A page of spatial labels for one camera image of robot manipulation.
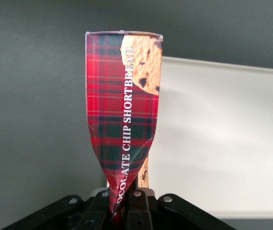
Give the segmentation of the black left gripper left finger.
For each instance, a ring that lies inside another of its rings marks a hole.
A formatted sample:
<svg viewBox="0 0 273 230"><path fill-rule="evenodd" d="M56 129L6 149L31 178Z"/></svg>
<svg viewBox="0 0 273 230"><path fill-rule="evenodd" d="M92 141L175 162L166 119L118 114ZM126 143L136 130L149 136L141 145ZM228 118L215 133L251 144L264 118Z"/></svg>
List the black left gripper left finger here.
<svg viewBox="0 0 273 230"><path fill-rule="evenodd" d="M86 201L77 195L68 195L4 229L112 230L109 192L95 191Z"/></svg>

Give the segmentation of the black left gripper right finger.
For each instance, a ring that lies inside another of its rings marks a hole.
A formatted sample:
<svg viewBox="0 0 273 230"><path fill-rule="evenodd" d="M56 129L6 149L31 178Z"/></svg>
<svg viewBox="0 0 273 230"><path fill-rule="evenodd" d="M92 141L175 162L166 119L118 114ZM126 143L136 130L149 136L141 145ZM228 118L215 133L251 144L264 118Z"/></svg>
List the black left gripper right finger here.
<svg viewBox="0 0 273 230"><path fill-rule="evenodd" d="M142 190L125 201L125 230L232 230L233 227L175 194L156 199Z"/></svg>

